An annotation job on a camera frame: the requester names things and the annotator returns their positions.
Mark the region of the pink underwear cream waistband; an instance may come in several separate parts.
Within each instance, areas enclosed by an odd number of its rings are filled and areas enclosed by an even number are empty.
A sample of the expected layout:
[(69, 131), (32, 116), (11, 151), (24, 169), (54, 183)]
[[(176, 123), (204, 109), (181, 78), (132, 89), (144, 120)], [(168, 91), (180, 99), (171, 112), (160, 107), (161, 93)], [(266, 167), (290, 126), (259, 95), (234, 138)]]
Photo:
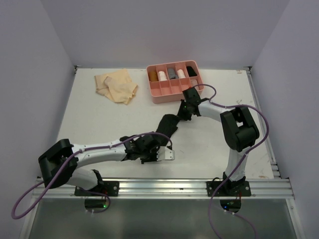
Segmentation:
[(196, 79), (190, 79), (192, 86), (198, 85), (198, 81)]

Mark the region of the black underwear orange trim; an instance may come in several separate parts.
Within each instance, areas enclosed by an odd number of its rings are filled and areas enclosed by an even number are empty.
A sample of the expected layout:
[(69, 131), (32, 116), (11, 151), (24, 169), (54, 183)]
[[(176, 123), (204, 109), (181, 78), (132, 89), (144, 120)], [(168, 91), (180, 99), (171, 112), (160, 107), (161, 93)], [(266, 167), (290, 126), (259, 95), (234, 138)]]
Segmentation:
[(172, 135), (177, 131), (177, 125), (180, 121), (181, 118), (179, 116), (173, 114), (166, 114), (160, 120), (156, 132), (164, 134), (168, 138), (171, 138)]

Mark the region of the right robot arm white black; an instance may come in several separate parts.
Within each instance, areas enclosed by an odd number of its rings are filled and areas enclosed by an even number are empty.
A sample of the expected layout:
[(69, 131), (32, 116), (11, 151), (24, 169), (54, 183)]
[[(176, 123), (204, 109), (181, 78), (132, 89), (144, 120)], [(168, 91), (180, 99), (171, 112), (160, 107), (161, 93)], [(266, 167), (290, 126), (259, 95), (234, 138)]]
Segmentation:
[(260, 133), (250, 113), (249, 105), (223, 106), (209, 98), (201, 98), (196, 88), (183, 92), (177, 116), (191, 120), (193, 115), (207, 117), (222, 124), (223, 134), (230, 148), (229, 159), (223, 178), (222, 190), (226, 195), (234, 195), (240, 189), (239, 182), (245, 180), (248, 150), (255, 145)]

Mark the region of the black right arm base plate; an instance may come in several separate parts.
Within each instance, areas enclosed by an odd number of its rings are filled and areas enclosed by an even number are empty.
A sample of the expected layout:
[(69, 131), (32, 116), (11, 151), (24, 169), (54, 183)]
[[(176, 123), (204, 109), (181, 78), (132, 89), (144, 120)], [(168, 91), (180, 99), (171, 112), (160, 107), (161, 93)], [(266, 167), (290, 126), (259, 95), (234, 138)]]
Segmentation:
[[(206, 181), (206, 191), (208, 197), (211, 197), (215, 189), (223, 182), (220, 178), (216, 177), (211, 181)], [(246, 177), (239, 181), (228, 180), (223, 184), (215, 193), (217, 197), (250, 197), (252, 195), (250, 184), (246, 180)]]

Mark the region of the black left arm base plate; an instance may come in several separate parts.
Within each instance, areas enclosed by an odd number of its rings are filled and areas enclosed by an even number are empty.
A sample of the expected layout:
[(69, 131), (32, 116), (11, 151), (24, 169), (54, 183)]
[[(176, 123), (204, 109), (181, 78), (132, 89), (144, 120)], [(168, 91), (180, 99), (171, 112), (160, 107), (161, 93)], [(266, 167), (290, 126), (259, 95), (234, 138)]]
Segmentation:
[(75, 188), (75, 196), (93, 197), (104, 196), (117, 197), (119, 193), (120, 182), (119, 181), (103, 181), (99, 182), (97, 186), (90, 190), (83, 190), (79, 187)]

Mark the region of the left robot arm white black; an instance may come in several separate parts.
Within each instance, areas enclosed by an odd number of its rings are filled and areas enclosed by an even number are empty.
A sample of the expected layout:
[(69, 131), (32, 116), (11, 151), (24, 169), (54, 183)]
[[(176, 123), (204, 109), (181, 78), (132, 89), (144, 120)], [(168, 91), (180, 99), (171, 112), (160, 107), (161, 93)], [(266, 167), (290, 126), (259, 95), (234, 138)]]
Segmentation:
[(104, 189), (102, 177), (98, 170), (88, 170), (85, 166), (137, 159), (142, 164), (174, 160), (172, 141), (158, 132), (124, 136), (109, 143), (92, 145), (71, 144), (68, 139), (61, 139), (44, 152), (38, 162), (46, 188), (67, 184), (96, 196)]

